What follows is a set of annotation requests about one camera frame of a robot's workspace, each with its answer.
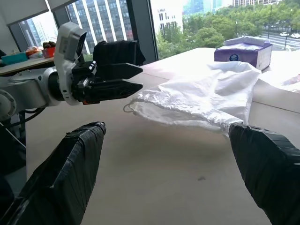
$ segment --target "white cloth bag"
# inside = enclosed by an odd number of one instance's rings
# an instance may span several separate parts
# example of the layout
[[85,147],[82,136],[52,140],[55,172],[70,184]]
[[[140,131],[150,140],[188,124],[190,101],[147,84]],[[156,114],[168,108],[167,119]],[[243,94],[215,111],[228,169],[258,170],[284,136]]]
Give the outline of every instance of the white cloth bag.
[[201,127],[228,134],[248,123],[253,87],[261,71],[244,62],[215,62],[196,74],[178,75],[139,92],[128,106],[135,115],[166,125]]

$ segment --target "tissue box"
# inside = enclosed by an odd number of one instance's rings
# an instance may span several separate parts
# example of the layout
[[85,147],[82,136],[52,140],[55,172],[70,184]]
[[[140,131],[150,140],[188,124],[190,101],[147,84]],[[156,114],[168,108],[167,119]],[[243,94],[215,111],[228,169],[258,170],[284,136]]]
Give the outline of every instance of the tissue box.
[[227,40],[224,46],[215,50],[215,61],[248,62],[259,70],[270,65],[273,45],[266,38],[238,37]]

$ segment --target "window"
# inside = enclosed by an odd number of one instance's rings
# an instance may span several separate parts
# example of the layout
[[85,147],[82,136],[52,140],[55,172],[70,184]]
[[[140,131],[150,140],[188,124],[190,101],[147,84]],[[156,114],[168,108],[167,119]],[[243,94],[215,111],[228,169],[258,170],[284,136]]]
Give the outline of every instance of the window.
[[66,7],[70,20],[87,31],[84,54],[92,54],[95,45],[103,40],[133,40],[126,0],[119,2],[120,8],[116,0],[78,0]]
[[19,25],[28,46],[43,46],[45,41],[56,42],[58,30],[51,12],[22,21]]
[[[150,0],[150,3],[156,18],[153,22],[159,59],[198,47],[217,48],[225,40],[242,36],[269,38],[274,50],[300,49],[300,40],[296,38],[300,33],[299,0]],[[171,18],[164,26],[161,12],[165,19]]]

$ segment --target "table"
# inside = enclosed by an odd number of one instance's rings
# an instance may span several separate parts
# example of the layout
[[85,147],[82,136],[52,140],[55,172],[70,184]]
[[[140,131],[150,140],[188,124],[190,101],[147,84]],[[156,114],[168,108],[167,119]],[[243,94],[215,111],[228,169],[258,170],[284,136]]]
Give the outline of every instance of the table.
[[[132,80],[145,89],[180,71],[193,73],[189,65],[201,61],[195,55],[201,59],[208,51],[196,49],[148,64]],[[125,113],[123,106],[129,100],[80,106],[63,102],[26,123],[28,177],[66,132],[100,120],[107,133],[82,225],[270,225],[246,190],[226,138],[195,128],[165,127]],[[249,121],[300,147],[298,113],[253,103]]]
[[11,76],[18,72],[24,71],[26,69],[40,69],[47,67],[54,67],[54,62],[52,58],[40,58],[27,60],[25,62],[19,62],[12,65],[7,65],[0,68],[0,76]]

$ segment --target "city street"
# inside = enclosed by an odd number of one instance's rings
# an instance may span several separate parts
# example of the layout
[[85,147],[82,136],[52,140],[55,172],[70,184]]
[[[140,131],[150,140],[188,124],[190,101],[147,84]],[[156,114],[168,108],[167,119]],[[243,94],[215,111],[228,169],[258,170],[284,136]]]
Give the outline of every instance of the city street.
[[[262,32],[262,37],[267,38],[268,32],[266,32],[266,31]],[[282,37],[277,33],[270,32],[269,39],[270,39],[271,43],[273,44],[274,50],[284,49],[285,37]],[[286,45],[289,45],[291,47],[291,49],[300,49],[300,38],[295,39],[295,38],[288,37]]]

